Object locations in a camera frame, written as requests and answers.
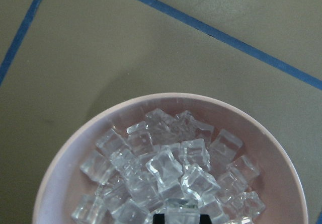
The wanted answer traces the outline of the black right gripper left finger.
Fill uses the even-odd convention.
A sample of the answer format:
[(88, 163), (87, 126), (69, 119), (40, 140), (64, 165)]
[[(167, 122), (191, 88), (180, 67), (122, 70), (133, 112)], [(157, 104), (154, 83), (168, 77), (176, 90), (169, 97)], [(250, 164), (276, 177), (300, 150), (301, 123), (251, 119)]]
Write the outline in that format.
[(153, 224), (165, 224), (165, 215), (163, 213), (157, 213), (153, 215)]

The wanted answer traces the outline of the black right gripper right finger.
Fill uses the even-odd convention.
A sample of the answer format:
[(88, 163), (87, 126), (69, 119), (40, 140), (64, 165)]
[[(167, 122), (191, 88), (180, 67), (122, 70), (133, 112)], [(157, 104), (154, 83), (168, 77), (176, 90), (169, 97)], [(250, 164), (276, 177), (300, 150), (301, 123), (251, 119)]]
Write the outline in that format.
[(200, 214), (199, 224), (212, 224), (210, 216), (208, 214)]

